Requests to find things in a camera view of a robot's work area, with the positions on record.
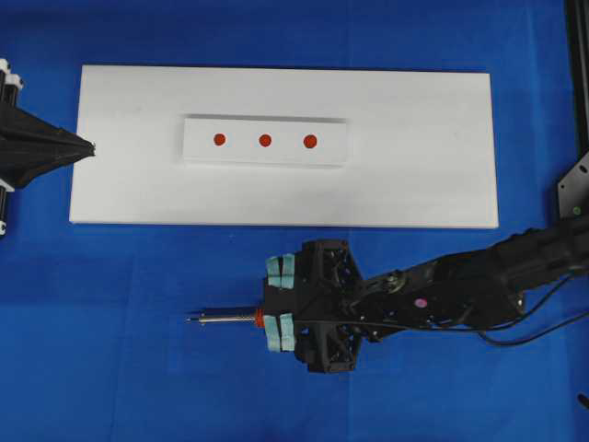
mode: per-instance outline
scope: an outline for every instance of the wire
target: wire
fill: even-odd
[[[565,320],[565,321],[561,322],[560,324],[552,326],[549,329],[545,329],[544,331],[541,331],[540,333],[533,334],[532,336],[528,336],[527,338],[516,339],[514,341],[496,341],[496,340],[490,338],[489,336],[487,336],[484,331],[477,331],[477,333],[486,343],[490,343],[491,345],[495,345],[497,347],[515,347],[517,345],[531,343],[532,341],[534,341],[538,338],[541,338],[542,336],[552,333],[552,332],[554,332],[562,327],[565,327],[567,325],[573,324],[574,322],[576,322],[578,320],[583,320],[587,317],[589,317],[589,310],[585,311],[584,313],[581,313],[580,315],[573,316],[572,318]]]
[[[364,325],[367,327],[388,327],[391,329],[414,330],[416,332],[454,332],[454,333],[472,333],[488,332],[489,329],[436,329],[430,327],[413,327],[410,325],[397,324],[395,322],[366,322],[364,320],[299,320],[293,319],[293,322],[301,324],[335,324],[335,325]]]
[[[507,330],[507,329],[513,327],[515,324],[519,324],[523,320],[527,320],[530,316],[532,316],[534,313],[536,313],[540,307],[542,307],[544,304],[546,304],[546,301],[548,301],[552,297],[552,295],[554,295],[556,292],[558,292],[563,285],[565,285],[569,281],[571,281],[571,279],[572,279],[572,276],[567,276],[562,281],[560,281],[558,284],[556,284],[554,287],[552,287],[549,290],[549,292],[546,293],[537,302],[537,304],[535,306],[533,306],[525,315],[521,316],[520,318],[518,318],[516,320],[512,320],[511,322],[509,322],[505,325],[498,325],[495,327],[490,327],[487,331],[488,332],[496,332],[498,330]]]
[[[416,331],[416,332],[454,332],[454,333],[496,332],[496,331],[499,331],[499,330],[507,330],[507,329],[513,327],[515,324],[518,324],[518,323],[522,322],[523,320],[526,320],[527,318],[529,318],[530,316],[532,316],[544,304],[546,304],[546,302],[556,292],[558,292],[563,285],[565,285],[566,283],[568,283],[569,281],[571,281],[571,279],[572,279],[572,276],[567,276],[562,281],[560,281],[558,284],[556,284],[554,287],[552,287],[535,304],[535,306],[533,306],[526,314],[524,314],[520,318],[518,318],[516,320],[512,320],[509,323],[504,324],[504,325],[495,326],[495,327],[488,327],[488,328],[485,328],[485,329],[475,329],[475,328],[454,329],[454,328],[416,327],[416,326],[398,324],[396,322],[366,322],[366,321],[363,321],[363,320],[315,320],[315,319],[305,320],[305,319],[295,318],[295,319],[293,319],[293,321],[294,322],[299,322],[299,323],[310,323],[310,324],[339,324],[339,325],[363,325],[363,326],[367,326],[367,327],[388,327],[388,328],[392,328],[392,329],[411,330],[411,331]],[[567,325],[567,324],[559,324],[559,327],[563,327],[564,325]]]

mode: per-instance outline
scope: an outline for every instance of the blue tablecloth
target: blue tablecloth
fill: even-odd
[[[73,226],[72,170],[57,170],[14,195],[0,242],[0,440],[585,440],[587,323],[514,349],[403,332],[334,376],[270,354],[254,328],[181,323],[260,301],[264,260],[304,240],[348,239],[371,276],[553,222],[577,157],[562,3],[5,2],[20,106],[71,131],[82,64],[489,72],[501,227]],[[586,294],[575,281],[506,336],[588,308]]]

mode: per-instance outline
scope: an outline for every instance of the orange ring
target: orange ring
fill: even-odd
[[[254,316],[254,325],[261,329],[264,328],[264,310],[262,308],[256,308],[256,315]]]

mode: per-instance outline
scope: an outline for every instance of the white foam board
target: white foam board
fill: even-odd
[[[348,154],[185,157],[186,121],[211,119],[340,122]],[[498,226],[486,74],[84,66],[78,133],[97,155],[75,165],[75,223]]]

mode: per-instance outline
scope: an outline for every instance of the red dot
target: red dot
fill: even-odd
[[[223,134],[215,134],[213,141],[216,145],[224,145],[225,144],[225,136]]]
[[[264,134],[260,137],[260,144],[263,147],[268,147],[272,142],[272,137],[269,136],[268,134]]]
[[[317,145],[317,137],[314,135],[307,135],[303,140],[303,143],[307,149],[312,149]]]

